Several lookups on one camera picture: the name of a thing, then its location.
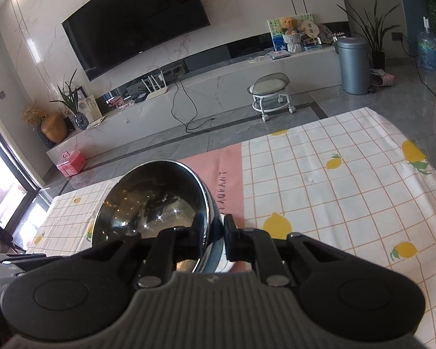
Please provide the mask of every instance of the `gray tile floor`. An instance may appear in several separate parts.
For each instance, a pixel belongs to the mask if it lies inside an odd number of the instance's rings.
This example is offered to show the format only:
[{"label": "gray tile floor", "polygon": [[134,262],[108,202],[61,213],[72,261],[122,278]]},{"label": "gray tile floor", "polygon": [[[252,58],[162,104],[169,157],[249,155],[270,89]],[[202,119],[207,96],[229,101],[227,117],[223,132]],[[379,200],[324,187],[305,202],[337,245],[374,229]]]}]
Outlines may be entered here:
[{"label": "gray tile floor", "polygon": [[[46,190],[51,197],[87,185],[124,175],[152,159],[179,160],[212,151],[275,131],[300,126],[324,116],[369,107],[389,119],[405,136],[413,140],[436,168],[436,106],[435,96],[420,82],[415,65],[389,67],[395,85],[379,88],[376,93],[355,96],[340,86],[314,90],[293,96],[294,104],[310,104],[294,114],[288,111],[273,115],[263,122],[251,106],[214,116],[196,134],[187,134],[183,127],[122,145],[91,159],[82,173],[67,180],[55,168],[45,176]],[[436,74],[420,71],[422,80],[436,89]],[[207,119],[191,124],[196,127]]]}]

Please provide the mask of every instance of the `television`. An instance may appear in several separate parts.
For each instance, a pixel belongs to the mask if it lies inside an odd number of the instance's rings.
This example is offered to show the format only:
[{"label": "television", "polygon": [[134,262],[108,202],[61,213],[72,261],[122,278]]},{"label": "television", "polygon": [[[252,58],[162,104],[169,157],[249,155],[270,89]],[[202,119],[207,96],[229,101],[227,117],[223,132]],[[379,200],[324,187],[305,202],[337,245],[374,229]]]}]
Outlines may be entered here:
[{"label": "television", "polygon": [[200,0],[90,0],[63,22],[89,80],[209,25]]}]

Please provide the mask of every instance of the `trash can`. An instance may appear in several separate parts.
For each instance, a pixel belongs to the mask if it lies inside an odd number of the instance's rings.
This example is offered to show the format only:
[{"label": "trash can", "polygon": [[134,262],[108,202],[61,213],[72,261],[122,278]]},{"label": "trash can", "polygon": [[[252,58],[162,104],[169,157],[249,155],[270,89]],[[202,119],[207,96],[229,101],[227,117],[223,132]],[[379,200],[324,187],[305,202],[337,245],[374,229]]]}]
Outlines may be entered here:
[{"label": "trash can", "polygon": [[371,73],[368,42],[363,38],[340,38],[337,47],[342,89],[350,94],[367,94]]}]

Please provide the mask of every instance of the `gray cushion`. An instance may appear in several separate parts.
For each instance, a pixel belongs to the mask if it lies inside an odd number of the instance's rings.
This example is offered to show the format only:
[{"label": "gray cushion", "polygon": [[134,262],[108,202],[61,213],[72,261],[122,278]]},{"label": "gray cushion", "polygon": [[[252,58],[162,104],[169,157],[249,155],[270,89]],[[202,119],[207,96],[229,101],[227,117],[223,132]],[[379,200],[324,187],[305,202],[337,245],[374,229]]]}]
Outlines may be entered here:
[{"label": "gray cushion", "polygon": [[249,88],[250,93],[256,96],[266,96],[284,90],[286,82],[280,79],[261,81]]}]

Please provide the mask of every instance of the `wall socket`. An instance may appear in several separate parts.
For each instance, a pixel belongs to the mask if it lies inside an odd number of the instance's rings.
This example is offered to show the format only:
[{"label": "wall socket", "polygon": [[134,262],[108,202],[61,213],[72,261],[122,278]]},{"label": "wall socket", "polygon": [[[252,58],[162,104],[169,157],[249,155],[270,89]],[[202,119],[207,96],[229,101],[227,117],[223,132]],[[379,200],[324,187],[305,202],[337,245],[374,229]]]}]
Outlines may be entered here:
[{"label": "wall socket", "polygon": [[401,32],[393,32],[391,33],[391,37],[393,41],[398,41],[401,42],[402,41],[402,33]]}]

